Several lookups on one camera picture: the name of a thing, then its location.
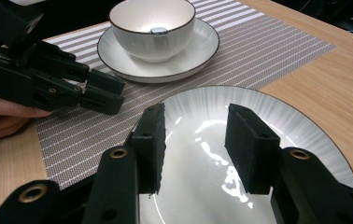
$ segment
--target human hand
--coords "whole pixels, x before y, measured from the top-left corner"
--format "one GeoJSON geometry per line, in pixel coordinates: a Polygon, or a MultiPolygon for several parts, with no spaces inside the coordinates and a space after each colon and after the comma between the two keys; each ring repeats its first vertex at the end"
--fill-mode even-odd
{"type": "Polygon", "coordinates": [[[50,114],[49,111],[0,99],[0,137],[15,133],[30,118],[41,118],[50,114]]]}

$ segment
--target bowl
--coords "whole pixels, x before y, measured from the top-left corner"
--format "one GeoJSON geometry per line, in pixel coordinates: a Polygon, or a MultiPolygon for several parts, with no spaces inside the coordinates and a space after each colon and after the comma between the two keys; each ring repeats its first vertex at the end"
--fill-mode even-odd
{"type": "Polygon", "coordinates": [[[122,48],[149,63],[167,61],[189,43],[195,8],[185,0],[127,0],[109,12],[122,48]]]}

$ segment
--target small plate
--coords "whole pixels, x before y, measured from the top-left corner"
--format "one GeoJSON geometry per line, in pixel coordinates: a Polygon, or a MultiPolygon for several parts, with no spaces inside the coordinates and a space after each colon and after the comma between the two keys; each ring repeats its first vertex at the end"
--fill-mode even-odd
{"type": "Polygon", "coordinates": [[[116,40],[112,27],[98,41],[98,55],[116,75],[144,83],[163,83],[189,77],[203,69],[219,48],[217,31],[195,19],[190,42],[181,52],[163,63],[147,63],[128,54],[116,40]]]}
{"type": "Polygon", "coordinates": [[[204,87],[164,101],[166,150],[158,195],[140,196],[141,223],[276,223],[269,195],[245,194],[224,147],[230,103],[252,109],[281,138],[281,147],[316,154],[353,188],[345,157],[311,119],[284,102],[239,87],[204,87]]]}

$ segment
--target table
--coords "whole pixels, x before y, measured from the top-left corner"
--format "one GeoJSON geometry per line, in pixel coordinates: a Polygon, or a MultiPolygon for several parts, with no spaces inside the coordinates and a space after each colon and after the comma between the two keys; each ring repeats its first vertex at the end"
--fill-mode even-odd
{"type": "MultiPolygon", "coordinates": [[[[293,105],[329,135],[353,170],[353,34],[269,0],[240,0],[336,46],[262,88],[293,105]]],[[[18,186],[47,178],[35,125],[0,139],[0,204],[18,186]]]]}

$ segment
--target gray placemat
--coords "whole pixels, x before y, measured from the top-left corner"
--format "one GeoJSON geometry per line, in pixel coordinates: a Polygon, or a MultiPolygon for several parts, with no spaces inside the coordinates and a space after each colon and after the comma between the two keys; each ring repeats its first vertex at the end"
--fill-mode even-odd
{"type": "MultiPolygon", "coordinates": [[[[278,80],[332,50],[333,45],[234,0],[192,1],[197,18],[219,33],[219,51],[192,77],[165,84],[126,81],[125,102],[116,116],[82,108],[62,108],[36,120],[49,179],[66,188],[92,175],[104,150],[123,144],[142,111],[181,91],[211,85],[254,90],[278,80]]],[[[109,27],[104,23],[50,43],[74,53],[78,61],[111,74],[97,55],[97,42],[109,27]]]]}

